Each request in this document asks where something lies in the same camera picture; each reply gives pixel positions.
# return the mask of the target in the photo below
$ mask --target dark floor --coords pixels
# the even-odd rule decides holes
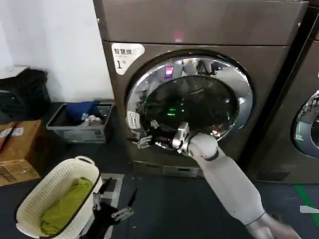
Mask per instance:
[[[115,112],[111,116],[115,134],[108,144],[66,145],[54,137],[49,172],[60,161],[77,155],[95,160],[102,173],[125,174],[119,207],[124,207],[138,188],[135,214],[114,227],[113,239],[251,239],[245,228],[231,218],[204,179],[142,175],[132,172],[120,136]],[[28,238],[15,228],[15,210],[39,182],[33,180],[0,187],[0,230],[6,238]],[[276,212],[303,239],[319,238],[319,230],[309,214],[301,214],[303,202],[291,185],[256,183],[264,206]],[[319,207],[319,185],[305,185],[314,206]]]

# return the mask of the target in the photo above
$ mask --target washing machine door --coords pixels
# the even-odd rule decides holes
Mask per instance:
[[[319,91],[299,111],[293,133],[295,144],[301,152],[319,158]]]
[[[242,128],[253,93],[248,76],[223,58],[180,56],[155,65],[136,80],[127,97],[127,123],[137,139],[150,131],[190,133],[217,140]]]

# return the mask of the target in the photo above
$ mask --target front-load washer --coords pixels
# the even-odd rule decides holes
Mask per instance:
[[[96,0],[124,137],[160,137],[182,121],[238,159],[308,2]],[[201,177],[164,143],[126,147],[136,171]]]
[[[287,57],[288,80],[247,145],[256,149],[247,169],[252,179],[319,183],[319,1],[311,4],[317,7],[308,7]]]

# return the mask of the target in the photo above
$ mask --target gray plastic crate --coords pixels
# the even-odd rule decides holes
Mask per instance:
[[[97,108],[102,115],[103,125],[97,126],[52,126],[61,111],[65,111],[66,104],[62,104],[46,125],[47,130],[54,131],[67,143],[105,143],[105,127],[111,114],[113,104],[99,104]]]

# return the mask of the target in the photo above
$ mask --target white wall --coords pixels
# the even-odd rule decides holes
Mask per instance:
[[[0,22],[0,68],[11,66],[12,58],[9,51],[8,44],[6,42],[6,37],[4,30],[2,28],[2,24]]]
[[[113,98],[92,0],[0,0],[0,22],[13,63],[49,72],[53,101]]]

